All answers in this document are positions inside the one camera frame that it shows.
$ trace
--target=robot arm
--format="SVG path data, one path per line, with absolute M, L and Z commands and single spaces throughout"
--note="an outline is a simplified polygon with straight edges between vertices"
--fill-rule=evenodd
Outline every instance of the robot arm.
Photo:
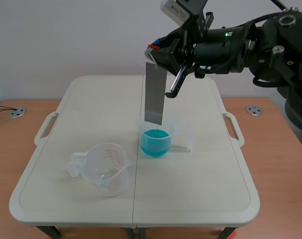
M 174 98 L 190 73 L 240 73 L 249 68 L 259 87 L 277 87 L 288 118 L 302 129 L 302 12 L 273 1 L 282 12 L 232 28 L 210 29 L 213 13 L 203 15 L 207 0 L 164 0 L 161 9 L 180 27 L 149 45 L 145 55 L 176 76 Z M 255 24 L 266 22 L 261 27 Z

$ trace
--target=metal plate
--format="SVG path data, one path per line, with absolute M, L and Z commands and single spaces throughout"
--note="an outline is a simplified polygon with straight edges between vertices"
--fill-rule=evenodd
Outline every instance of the metal plate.
M 9 117 L 11 118 L 19 118 L 21 116 L 23 116 L 25 113 L 26 113 L 26 108 L 23 108 L 23 107 L 19 107 L 19 108 L 16 108 L 17 110 L 15 111 L 11 111 L 9 113 Z
M 167 71 L 146 63 L 145 121 L 162 125 Z
M 247 106 L 246 111 L 252 116 L 260 116 L 262 114 L 262 109 L 259 106 Z

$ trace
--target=empty measuring cup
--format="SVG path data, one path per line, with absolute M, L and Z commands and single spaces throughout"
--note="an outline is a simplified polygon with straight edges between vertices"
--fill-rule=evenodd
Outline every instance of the empty measuring cup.
M 102 143 L 86 153 L 72 154 L 67 169 L 73 178 L 80 174 L 95 184 L 103 195 L 113 197 L 127 186 L 129 165 L 130 161 L 120 145 Z
M 192 134 L 186 124 L 178 120 L 164 120 L 162 125 L 141 121 L 139 141 L 144 153 L 160 157 L 173 148 L 178 151 L 191 151 Z

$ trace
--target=white folding table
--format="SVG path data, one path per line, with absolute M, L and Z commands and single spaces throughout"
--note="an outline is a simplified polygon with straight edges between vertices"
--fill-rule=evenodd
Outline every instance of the white folding table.
M 173 79 L 168 76 L 167 88 Z M 37 148 L 9 202 L 13 217 L 53 239 L 60 238 L 55 226 L 127 228 L 130 239 L 135 228 L 144 239 L 149 227 L 220 226 L 226 227 L 219 237 L 225 239 L 257 216 L 258 193 L 240 150 L 244 139 L 215 82 L 188 76 L 179 95 L 165 99 L 164 117 L 187 119 L 194 147 L 153 159 L 138 147 L 143 81 L 143 76 L 86 76 L 71 83 L 35 137 Z M 129 184 L 113 198 L 66 170 L 72 153 L 103 142 L 120 144 L 131 161 Z

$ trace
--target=measuring cup with blue liquid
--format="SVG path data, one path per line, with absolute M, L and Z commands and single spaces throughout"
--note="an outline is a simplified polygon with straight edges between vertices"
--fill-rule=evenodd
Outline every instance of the measuring cup with blue liquid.
M 139 126 L 140 146 L 149 156 L 161 157 L 170 148 L 191 151 L 190 130 L 177 121 L 163 121 L 162 125 L 141 121 Z

